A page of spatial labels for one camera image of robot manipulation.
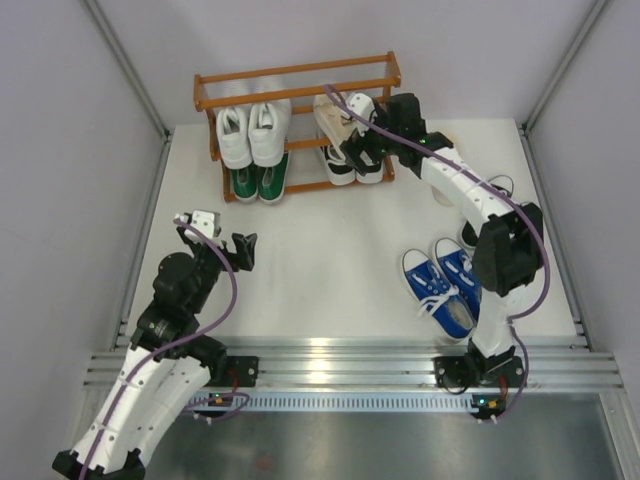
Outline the black white sneaker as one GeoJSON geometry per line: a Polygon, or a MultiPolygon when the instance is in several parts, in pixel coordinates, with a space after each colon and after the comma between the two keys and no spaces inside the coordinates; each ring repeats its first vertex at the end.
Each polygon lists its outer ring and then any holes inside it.
{"type": "Polygon", "coordinates": [[[356,180],[361,184],[377,184],[383,181],[384,166],[382,163],[364,161],[365,169],[363,173],[355,174],[356,180]]]}
{"type": "Polygon", "coordinates": [[[320,146],[317,153],[332,185],[341,187],[356,181],[355,170],[346,163],[345,158],[332,144],[320,146]]]}

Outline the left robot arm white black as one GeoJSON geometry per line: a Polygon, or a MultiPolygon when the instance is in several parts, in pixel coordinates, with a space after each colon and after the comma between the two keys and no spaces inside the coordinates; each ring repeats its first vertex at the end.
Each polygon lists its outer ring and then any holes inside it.
{"type": "Polygon", "coordinates": [[[86,433],[52,468],[66,479],[141,479],[194,394],[227,376],[227,348],[198,315],[222,273],[250,271],[257,235],[235,233],[229,251],[213,235],[180,226],[187,252],[160,262],[153,298],[137,321],[120,373],[86,433]]]}

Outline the green sneaker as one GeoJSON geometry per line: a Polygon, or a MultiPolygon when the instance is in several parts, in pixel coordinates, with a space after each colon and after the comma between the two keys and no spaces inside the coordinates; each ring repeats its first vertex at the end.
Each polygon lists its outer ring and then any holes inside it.
{"type": "Polygon", "coordinates": [[[289,153],[285,152],[277,165],[257,168],[258,195],[264,203],[278,203],[284,196],[288,166],[289,153]]]}
{"type": "Polygon", "coordinates": [[[237,201],[251,203],[258,196],[256,168],[253,164],[230,171],[231,187],[237,201]]]}

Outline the beige sneaker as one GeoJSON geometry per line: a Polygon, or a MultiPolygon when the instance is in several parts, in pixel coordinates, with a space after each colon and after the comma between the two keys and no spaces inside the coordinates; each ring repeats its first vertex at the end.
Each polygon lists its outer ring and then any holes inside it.
{"type": "Polygon", "coordinates": [[[446,207],[454,207],[459,202],[459,190],[455,184],[445,182],[442,184],[433,184],[431,186],[434,199],[441,205],[446,207]]]}
{"type": "Polygon", "coordinates": [[[359,122],[353,118],[344,117],[343,111],[326,94],[314,97],[313,114],[321,132],[336,150],[339,150],[342,143],[358,131],[359,122]]]}

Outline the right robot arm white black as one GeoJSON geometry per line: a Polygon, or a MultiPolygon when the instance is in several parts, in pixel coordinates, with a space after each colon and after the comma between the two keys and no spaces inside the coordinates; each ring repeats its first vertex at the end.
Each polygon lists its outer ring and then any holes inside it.
{"type": "Polygon", "coordinates": [[[379,105],[362,93],[327,93],[353,123],[340,145],[350,166],[369,173],[386,155],[395,156],[440,203],[458,208],[474,232],[469,250],[443,238],[432,256],[411,249],[402,257],[403,277],[421,312],[451,339],[468,343],[464,354],[439,358],[441,385],[464,389],[510,377],[522,385],[528,358],[513,326],[520,316],[514,308],[537,273],[545,274],[541,299],[550,283],[540,208],[516,203],[475,173],[446,135],[428,131],[415,95],[394,95],[379,105]]]}

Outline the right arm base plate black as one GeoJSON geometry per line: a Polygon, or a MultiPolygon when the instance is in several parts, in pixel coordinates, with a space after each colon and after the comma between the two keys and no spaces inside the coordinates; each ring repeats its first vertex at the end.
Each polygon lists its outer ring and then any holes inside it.
{"type": "Polygon", "coordinates": [[[453,394],[471,388],[517,389],[524,384],[525,373],[519,356],[493,361],[469,353],[436,357],[434,371],[437,386],[453,394]]]}

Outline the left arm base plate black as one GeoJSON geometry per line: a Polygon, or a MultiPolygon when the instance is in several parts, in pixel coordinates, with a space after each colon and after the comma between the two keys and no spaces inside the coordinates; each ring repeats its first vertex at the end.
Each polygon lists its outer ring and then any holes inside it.
{"type": "Polygon", "coordinates": [[[207,387],[251,388],[256,385],[259,373],[257,356],[227,356],[211,369],[207,387]]]}

